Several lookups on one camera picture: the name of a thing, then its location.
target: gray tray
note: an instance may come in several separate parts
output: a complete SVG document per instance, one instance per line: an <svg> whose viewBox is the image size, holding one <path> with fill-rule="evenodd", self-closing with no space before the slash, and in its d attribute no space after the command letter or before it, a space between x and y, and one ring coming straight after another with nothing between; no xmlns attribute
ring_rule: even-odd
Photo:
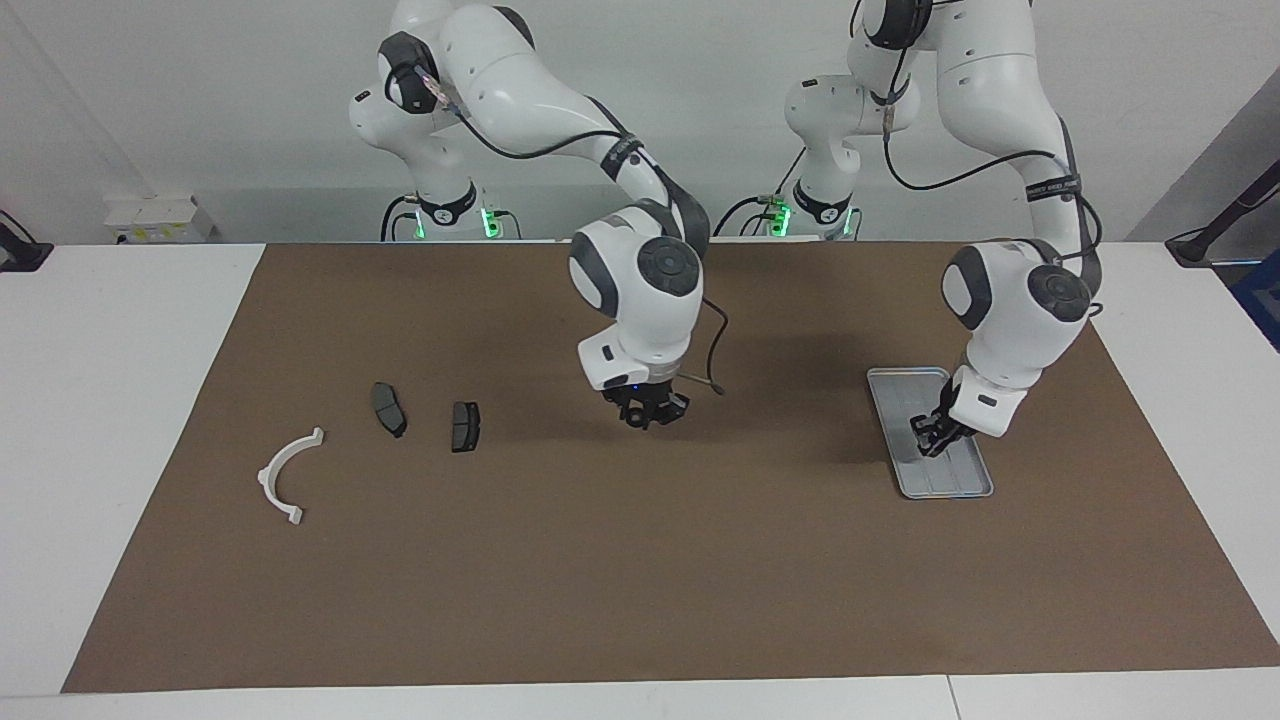
<svg viewBox="0 0 1280 720"><path fill-rule="evenodd" d="M974 438L951 443L937 457L924 457L915 445L911 418L937 407L938 391L950 377L942 368L873 368L867 373L897 487L911 500L987 497L995 489Z"/></svg>

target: white robotic arm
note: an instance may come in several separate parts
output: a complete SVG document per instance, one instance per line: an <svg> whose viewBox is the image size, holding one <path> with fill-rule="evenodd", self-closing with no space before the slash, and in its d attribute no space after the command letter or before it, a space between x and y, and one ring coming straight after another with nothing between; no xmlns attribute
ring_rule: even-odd
<svg viewBox="0 0 1280 720"><path fill-rule="evenodd" d="M792 197L801 210L817 210L801 217L828 237L838 234L832 208L847 205L852 191L856 167L845 138L854 135L879 135L891 172L909 188L950 184L902 181L888 152L891 133L919 109L909 73L914 55L936 51L943 126L1021 174L1037 236L965 247L943 274L947 306L973 338L937 410L913 420L920 452L936 456L974 432L1002 436L1043 369L1075 341L1101 284L1093 252L1101 227L1091 240L1085 211L1097 215L1080 195L1066 126L1039 82L1029 3L865 0L859 6L850 23L851 77L805 81L787 101L787 120L808 149Z"/></svg>
<svg viewBox="0 0 1280 720"><path fill-rule="evenodd" d="M627 424L648 428L684 415L689 398L671 389L689 347L703 296L701 256L710 227L701 205L676 184L640 140L594 99L557 79L534 51L525 20L509 8L448 0L402 0L393 35L379 50L387 104L434 135L462 123L490 150L512 159L576 155L600 165L636 202L573 236L570 274L582 297L614 320L584 341L579 357L591 387L620 407ZM353 104L352 122L356 124ZM457 154L430 137L371 145L424 168L417 178L461 182Z"/></svg>

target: green indicator light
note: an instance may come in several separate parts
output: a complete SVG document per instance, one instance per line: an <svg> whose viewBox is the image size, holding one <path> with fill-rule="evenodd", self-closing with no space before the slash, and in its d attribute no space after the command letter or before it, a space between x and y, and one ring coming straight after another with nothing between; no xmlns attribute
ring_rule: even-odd
<svg viewBox="0 0 1280 720"><path fill-rule="evenodd" d="M773 237L786 237L791 227L791 208L786 202L776 205L773 222L769 223L769 234Z"/></svg>
<svg viewBox="0 0 1280 720"><path fill-rule="evenodd" d="M488 238L502 237L502 223L488 208L480 209L480 218L484 220L484 234Z"/></svg>

